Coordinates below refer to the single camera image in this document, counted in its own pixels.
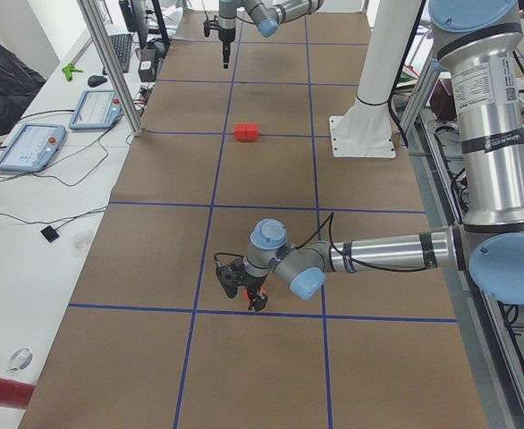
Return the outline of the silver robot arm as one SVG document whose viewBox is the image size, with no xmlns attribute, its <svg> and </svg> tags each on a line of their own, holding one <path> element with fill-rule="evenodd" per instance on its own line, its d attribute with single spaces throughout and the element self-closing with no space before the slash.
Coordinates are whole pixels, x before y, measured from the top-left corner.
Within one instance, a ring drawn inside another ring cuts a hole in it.
<svg viewBox="0 0 524 429">
<path fill-rule="evenodd" d="M 218 15 L 214 19 L 214 29 L 217 30 L 218 39 L 222 43 L 223 68 L 227 69 L 230 64 L 239 8 L 244 9 L 258 32 L 264 38 L 269 38 L 277 32 L 282 24 L 315 13 L 323 4 L 324 1 L 321 0 L 283 1 L 271 6 L 266 6 L 263 1 L 258 0 L 219 1 Z"/>
<path fill-rule="evenodd" d="M 514 1 L 432 1 L 438 63 L 452 76 L 469 210 L 458 226 L 374 240 L 295 247 L 284 225 L 260 221 L 236 264 L 250 305 L 266 304 L 273 273 L 303 299 L 329 272 L 417 272 L 454 266 L 505 304 L 524 305 L 524 127 L 511 54 L 522 37 Z"/>
</svg>

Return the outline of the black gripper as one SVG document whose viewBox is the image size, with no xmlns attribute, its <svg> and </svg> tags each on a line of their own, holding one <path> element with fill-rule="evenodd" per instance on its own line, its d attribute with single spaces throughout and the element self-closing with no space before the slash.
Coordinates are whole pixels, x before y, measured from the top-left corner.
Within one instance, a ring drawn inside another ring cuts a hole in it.
<svg viewBox="0 0 524 429">
<path fill-rule="evenodd" d="M 235 40 L 235 28 L 219 29 L 219 40 L 223 43 L 223 53 L 230 54 L 232 42 Z M 229 69 L 230 55 L 223 55 L 223 68 Z"/>
<path fill-rule="evenodd" d="M 243 286 L 246 289 L 249 290 L 259 290 L 263 288 L 264 282 L 266 281 L 266 277 L 255 277 L 250 274 L 244 275 L 244 282 Z M 266 304 L 268 302 L 268 296 L 266 294 L 257 295 L 255 299 L 249 300 L 248 310 L 249 311 L 261 311 L 266 307 Z"/>
</svg>

